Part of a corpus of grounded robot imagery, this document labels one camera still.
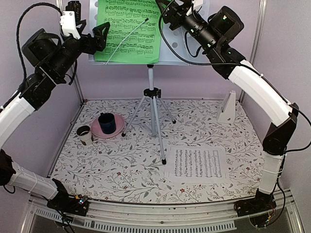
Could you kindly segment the green sheet music page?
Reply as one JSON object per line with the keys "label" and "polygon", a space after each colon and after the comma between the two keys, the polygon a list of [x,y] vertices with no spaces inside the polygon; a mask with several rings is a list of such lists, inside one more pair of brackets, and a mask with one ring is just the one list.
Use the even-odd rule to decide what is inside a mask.
{"label": "green sheet music page", "polygon": [[159,61],[160,10],[154,0],[100,0],[97,24],[110,23],[106,47],[97,62],[154,64]]}

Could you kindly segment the white sheet music page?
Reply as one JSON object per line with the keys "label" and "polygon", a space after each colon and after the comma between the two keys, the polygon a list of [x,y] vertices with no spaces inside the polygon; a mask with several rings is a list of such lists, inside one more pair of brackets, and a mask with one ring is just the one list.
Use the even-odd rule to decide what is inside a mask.
{"label": "white sheet music page", "polygon": [[228,164],[223,147],[171,146],[164,177],[173,183],[228,183]]}

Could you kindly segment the white metronome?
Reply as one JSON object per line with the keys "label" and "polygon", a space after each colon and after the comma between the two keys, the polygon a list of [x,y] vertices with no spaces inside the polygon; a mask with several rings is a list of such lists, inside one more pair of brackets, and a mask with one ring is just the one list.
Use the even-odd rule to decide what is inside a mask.
{"label": "white metronome", "polygon": [[218,112],[217,122],[223,124],[233,124],[236,114],[236,92],[230,90],[224,98]]}

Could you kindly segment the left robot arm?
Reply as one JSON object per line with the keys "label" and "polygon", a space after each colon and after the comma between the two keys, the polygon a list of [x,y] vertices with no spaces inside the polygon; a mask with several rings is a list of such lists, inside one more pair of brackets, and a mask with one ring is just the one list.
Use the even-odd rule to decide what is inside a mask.
{"label": "left robot arm", "polygon": [[[53,33],[38,30],[22,46],[22,52],[35,68],[21,89],[16,92],[0,113],[0,143],[3,145],[29,115],[37,111],[50,98],[52,90],[66,83],[65,75],[82,53],[94,54],[106,46],[110,23],[93,28],[92,34],[79,38],[67,37],[63,42]],[[41,195],[62,211],[72,207],[72,200],[64,185],[56,179],[47,179],[18,166],[4,150],[0,151],[0,184],[17,186],[30,193]]]}

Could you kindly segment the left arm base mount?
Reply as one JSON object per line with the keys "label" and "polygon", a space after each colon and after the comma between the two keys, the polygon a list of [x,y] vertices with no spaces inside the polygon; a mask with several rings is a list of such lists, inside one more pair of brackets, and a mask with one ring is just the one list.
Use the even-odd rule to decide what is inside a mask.
{"label": "left arm base mount", "polygon": [[81,197],[74,198],[67,194],[58,193],[53,199],[48,200],[47,207],[78,216],[86,216],[89,209],[89,201]]}

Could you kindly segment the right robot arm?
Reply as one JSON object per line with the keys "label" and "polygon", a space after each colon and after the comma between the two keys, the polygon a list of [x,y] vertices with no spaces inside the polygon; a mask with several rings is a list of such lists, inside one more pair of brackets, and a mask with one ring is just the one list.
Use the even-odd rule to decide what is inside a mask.
{"label": "right robot arm", "polygon": [[230,80],[249,95],[270,118],[271,125],[262,142],[264,167],[251,207],[261,212],[270,204],[287,145],[296,129],[298,106],[286,100],[258,73],[252,64],[229,43],[241,32],[244,24],[227,6],[204,20],[195,10],[201,1],[158,0],[159,24],[170,25],[173,31],[184,28],[203,48],[209,66],[224,79]]}

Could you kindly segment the white perforated music stand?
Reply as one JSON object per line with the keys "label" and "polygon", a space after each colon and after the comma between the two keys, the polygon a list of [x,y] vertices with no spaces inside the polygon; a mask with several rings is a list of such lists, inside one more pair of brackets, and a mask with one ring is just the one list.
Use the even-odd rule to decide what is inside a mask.
{"label": "white perforated music stand", "polygon": [[[173,57],[169,55],[167,52],[164,51],[163,42],[165,41],[164,38],[162,38],[162,34],[168,31],[168,27],[163,26],[163,19],[159,17],[158,20],[158,29],[161,35],[161,42],[160,42],[160,53],[159,53],[159,61],[154,64],[160,64],[160,65],[177,65],[179,64],[178,61],[174,61]],[[129,64],[121,64],[121,63],[106,63],[101,62],[104,65],[112,64],[112,65],[129,65]],[[166,156],[164,153],[164,146],[162,141],[162,135],[161,135],[161,129],[160,129],[160,121],[158,116],[158,109],[157,109],[157,102],[162,101],[161,99],[161,90],[158,88],[155,88],[154,86],[154,64],[144,64],[148,68],[148,79],[149,79],[149,87],[144,90],[143,97],[140,100],[140,104],[144,102],[146,97],[149,97],[150,99],[150,105],[151,105],[151,123],[152,123],[152,134],[157,135],[159,139],[160,144],[160,153],[161,153],[161,160],[163,164],[166,164]]]}

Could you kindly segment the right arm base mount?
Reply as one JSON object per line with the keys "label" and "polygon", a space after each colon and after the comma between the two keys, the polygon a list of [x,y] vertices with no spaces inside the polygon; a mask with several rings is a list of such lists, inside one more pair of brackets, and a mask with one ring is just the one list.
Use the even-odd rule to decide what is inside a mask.
{"label": "right arm base mount", "polygon": [[238,216],[247,216],[276,208],[273,194],[257,192],[254,198],[239,200],[234,203]]}

